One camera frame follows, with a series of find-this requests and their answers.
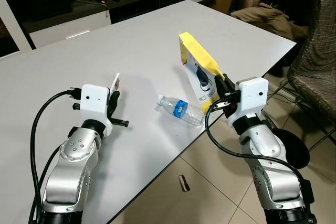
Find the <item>dark shelf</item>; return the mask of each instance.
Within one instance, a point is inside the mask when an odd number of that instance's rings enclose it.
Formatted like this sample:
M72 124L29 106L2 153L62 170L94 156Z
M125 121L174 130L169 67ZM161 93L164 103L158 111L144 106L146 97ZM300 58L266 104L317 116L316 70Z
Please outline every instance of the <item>dark shelf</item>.
M132 13L129 11L132 8L135 8L136 6L140 6L139 4L136 4L136 2L142 2L148 5L149 2L153 2L153 7L150 8L139 8L138 12ZM107 4L108 9L110 10L110 13L113 16L118 16L117 19L112 18L111 22L115 23L118 21L125 20L127 18L131 18L137 15L141 15L146 12L150 12L152 10L155 10L157 8L161 8L170 4L174 4L177 2L180 2L183 0L120 0L119 2L113 2L111 4ZM23 27L26 29L28 33L32 33L35 31L39 31L51 26L56 26L65 22L69 22L78 18L83 18L92 14L96 14L99 12L103 12L104 10L107 10L107 8L103 5L97 4L97 2L93 2L95 4L88 4L83 2L77 2L72 1L71 7L72 11L64 14L60 14L53 17L48 17L41 20L26 20L22 22Z

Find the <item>plastic water bottle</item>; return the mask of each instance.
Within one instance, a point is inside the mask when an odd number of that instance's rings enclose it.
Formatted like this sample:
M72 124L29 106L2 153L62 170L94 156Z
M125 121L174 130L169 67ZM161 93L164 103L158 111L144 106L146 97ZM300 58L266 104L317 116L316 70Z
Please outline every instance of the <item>plastic water bottle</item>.
M196 126L203 124L204 114L201 108L188 104L177 98L164 97L160 95L156 101L169 113Z

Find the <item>chair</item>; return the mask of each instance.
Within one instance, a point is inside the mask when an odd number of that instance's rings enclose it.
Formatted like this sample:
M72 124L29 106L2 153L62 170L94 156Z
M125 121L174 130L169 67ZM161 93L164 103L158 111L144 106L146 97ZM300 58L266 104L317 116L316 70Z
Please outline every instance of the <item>chair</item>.
M319 122L309 113L308 106L322 113L335 126L336 0L319 0L307 39L300 54L291 64L287 78L288 81L283 82L269 98L289 83L299 94L296 104L308 113L317 125ZM310 151L327 137L336 144L331 136L335 127L329 132L324 128L321 129L325 136Z

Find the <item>blue bottle label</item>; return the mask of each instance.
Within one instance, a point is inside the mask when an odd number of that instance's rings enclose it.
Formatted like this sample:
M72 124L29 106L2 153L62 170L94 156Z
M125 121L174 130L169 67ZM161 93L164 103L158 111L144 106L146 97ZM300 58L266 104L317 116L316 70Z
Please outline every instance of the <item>blue bottle label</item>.
M188 108L188 103L185 101L179 100L174 109L174 116L176 116L177 118L181 118L184 115L187 108Z

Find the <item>tv stand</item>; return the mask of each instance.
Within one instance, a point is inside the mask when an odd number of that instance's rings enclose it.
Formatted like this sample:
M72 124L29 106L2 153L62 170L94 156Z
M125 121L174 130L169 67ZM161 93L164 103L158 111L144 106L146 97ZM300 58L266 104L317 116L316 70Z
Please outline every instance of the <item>tv stand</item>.
M72 1L72 11L41 20L22 22L36 48L136 17L184 0L119 0L99 4L96 0ZM212 0L193 0L205 3Z

